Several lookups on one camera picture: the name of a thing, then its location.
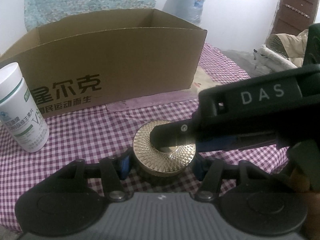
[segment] wooden door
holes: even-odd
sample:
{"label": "wooden door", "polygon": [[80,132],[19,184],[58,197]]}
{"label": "wooden door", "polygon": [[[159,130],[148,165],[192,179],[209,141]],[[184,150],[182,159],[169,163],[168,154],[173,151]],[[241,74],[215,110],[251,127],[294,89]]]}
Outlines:
{"label": "wooden door", "polygon": [[313,24],[319,0],[281,0],[271,33],[298,35]]}

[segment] bottle label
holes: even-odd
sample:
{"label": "bottle label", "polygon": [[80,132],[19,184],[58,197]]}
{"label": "bottle label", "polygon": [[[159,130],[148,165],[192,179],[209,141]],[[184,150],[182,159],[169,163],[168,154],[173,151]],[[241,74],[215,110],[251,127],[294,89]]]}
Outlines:
{"label": "bottle label", "polygon": [[17,92],[1,104],[0,121],[26,151],[35,151],[48,138],[49,128],[24,80]]}
{"label": "bottle label", "polygon": [[195,0],[195,7],[202,9],[204,4],[204,0]]}

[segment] checkered tablecloth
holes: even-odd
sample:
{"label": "checkered tablecloth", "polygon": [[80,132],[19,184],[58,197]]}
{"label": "checkered tablecloth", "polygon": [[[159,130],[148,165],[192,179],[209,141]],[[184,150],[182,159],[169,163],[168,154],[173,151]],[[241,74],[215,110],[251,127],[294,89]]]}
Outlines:
{"label": "checkered tablecloth", "polygon": [[[222,84],[249,78],[245,71],[209,44],[204,45],[199,65],[214,81]],[[108,105],[103,105],[50,117],[46,119],[50,127],[48,142],[40,151],[31,154],[20,148],[0,126],[0,224],[20,231],[14,214],[14,205],[19,196],[71,161],[85,159],[87,163],[96,163],[106,156],[119,155],[132,145],[136,131],[146,122],[187,119],[197,106],[197,99],[125,111],[110,111]],[[278,151],[274,146],[205,155],[214,155],[232,164],[246,159],[267,172],[278,169],[286,162],[285,150]],[[89,184],[102,193],[98,179],[90,180]],[[175,183],[166,187],[151,187],[132,170],[123,185],[129,192],[194,193],[199,182],[187,168]],[[233,182],[225,181],[221,189],[226,191],[231,187]]]}

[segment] bottle cap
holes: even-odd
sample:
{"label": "bottle cap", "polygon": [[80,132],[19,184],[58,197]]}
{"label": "bottle cap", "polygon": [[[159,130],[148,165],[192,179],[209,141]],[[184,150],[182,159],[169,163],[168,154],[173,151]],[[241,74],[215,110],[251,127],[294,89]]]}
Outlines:
{"label": "bottle cap", "polygon": [[7,100],[20,86],[22,73],[17,62],[0,68],[0,103]]}

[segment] cardboard box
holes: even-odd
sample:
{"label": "cardboard box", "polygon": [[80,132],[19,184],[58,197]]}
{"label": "cardboard box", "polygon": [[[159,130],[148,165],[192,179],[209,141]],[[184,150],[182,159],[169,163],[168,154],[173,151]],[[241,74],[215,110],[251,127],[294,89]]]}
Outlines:
{"label": "cardboard box", "polygon": [[156,9],[97,11],[31,30],[0,67],[19,63],[49,117],[190,88],[206,34]]}

